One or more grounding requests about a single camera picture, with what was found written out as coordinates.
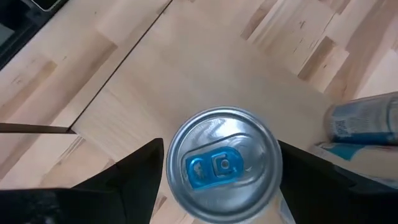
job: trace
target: wood grain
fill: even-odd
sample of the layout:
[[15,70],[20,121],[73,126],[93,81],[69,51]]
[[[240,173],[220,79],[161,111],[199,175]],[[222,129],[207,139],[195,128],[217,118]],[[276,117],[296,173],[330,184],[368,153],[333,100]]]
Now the wood grain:
[[[321,121],[330,102],[223,21],[210,20],[197,2],[169,6],[73,130],[118,161],[156,137],[167,150],[190,116],[231,105],[258,114],[279,139],[302,149],[324,139]],[[169,203],[165,174],[160,192]],[[174,209],[164,218],[184,220]]]
[[73,187],[114,164],[108,155],[82,138],[58,159],[39,187]]
[[253,15],[262,10],[260,8],[271,7],[267,6],[266,2],[272,0],[229,0],[229,1],[212,1],[212,0],[200,0],[191,3],[195,6],[201,14],[207,15],[206,20],[216,22],[220,26],[223,26],[241,35],[245,29],[250,26],[250,22]]
[[11,167],[6,167],[7,172],[0,181],[1,189],[26,189],[38,187],[59,161],[62,155],[72,150],[80,141],[77,135],[64,134],[31,134],[34,138],[29,150],[22,155],[12,156],[10,161],[17,161]]
[[265,0],[250,18],[249,24],[244,28],[241,37],[247,40],[268,12],[274,7],[277,0]]
[[[0,71],[0,121],[72,125],[167,2],[68,1]],[[0,135],[0,177],[15,182],[5,185],[23,185],[24,180],[8,181],[23,177],[23,168],[17,167],[35,168],[22,158],[39,149],[35,153],[45,157],[56,140],[46,135]],[[58,147],[60,156],[69,146]],[[38,167],[35,172],[42,177],[48,171]],[[33,182],[39,180],[27,180],[27,187]]]
[[398,35],[398,1],[378,1],[347,45],[349,56],[326,89],[335,101],[355,97]]
[[156,196],[156,201],[155,201],[155,205],[154,205],[154,210],[152,211],[152,216],[151,218],[154,217],[154,215],[157,213],[157,211],[159,211],[159,209],[161,208],[161,206],[163,206],[164,202],[167,200],[167,197],[165,197],[162,193],[159,193]]
[[320,2],[325,3],[336,13],[341,14],[349,4],[351,0],[319,0]]
[[254,45],[298,74],[324,37],[335,13],[319,1],[286,2],[271,21],[253,32]]
[[166,199],[155,213],[150,224],[191,224],[194,218],[187,214],[173,199]]
[[329,37],[324,37],[301,69],[298,77],[323,93],[348,54]]
[[390,49],[358,91],[357,98],[398,91],[398,55]]
[[325,34],[345,49],[376,2],[377,0],[351,0],[341,14],[333,17]]

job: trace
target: silver can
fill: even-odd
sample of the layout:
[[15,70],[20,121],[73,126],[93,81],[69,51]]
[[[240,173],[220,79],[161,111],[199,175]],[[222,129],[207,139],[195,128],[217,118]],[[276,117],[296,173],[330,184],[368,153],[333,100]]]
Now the silver can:
[[281,179],[277,140],[258,118],[239,108],[198,113],[178,130],[167,154],[167,180],[176,201],[209,223],[256,217]]
[[333,142],[398,145],[398,92],[332,106],[325,128]]

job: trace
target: pull tab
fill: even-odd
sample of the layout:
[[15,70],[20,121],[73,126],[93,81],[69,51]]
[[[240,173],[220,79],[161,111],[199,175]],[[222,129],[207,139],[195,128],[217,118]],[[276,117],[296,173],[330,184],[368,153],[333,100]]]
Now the pull tab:
[[194,190],[234,182],[243,173],[242,156],[228,146],[188,157],[185,164]]

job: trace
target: light wood countertop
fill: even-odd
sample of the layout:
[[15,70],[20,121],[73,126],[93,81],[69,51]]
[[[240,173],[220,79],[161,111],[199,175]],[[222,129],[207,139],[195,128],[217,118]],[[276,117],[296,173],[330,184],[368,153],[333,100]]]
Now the light wood countertop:
[[[0,188],[73,186],[220,105],[306,150],[330,99],[398,90],[396,0],[169,1],[69,0],[0,71],[0,122],[78,133],[0,134]],[[152,223],[199,223],[165,173]]]
[[[228,105],[257,114],[278,139],[301,149],[325,140],[331,101],[205,12],[173,1],[73,130],[118,161],[157,137],[167,151],[190,116]],[[172,198],[165,178],[160,191]],[[282,222],[275,206],[262,220]]]

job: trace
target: can top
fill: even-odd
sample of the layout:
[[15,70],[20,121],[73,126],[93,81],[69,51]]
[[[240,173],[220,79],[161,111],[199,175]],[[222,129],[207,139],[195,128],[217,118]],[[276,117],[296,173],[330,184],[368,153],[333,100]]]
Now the can top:
[[167,154],[167,180],[177,202],[210,223],[259,214],[282,179],[277,140],[253,114],[218,107],[189,119]]

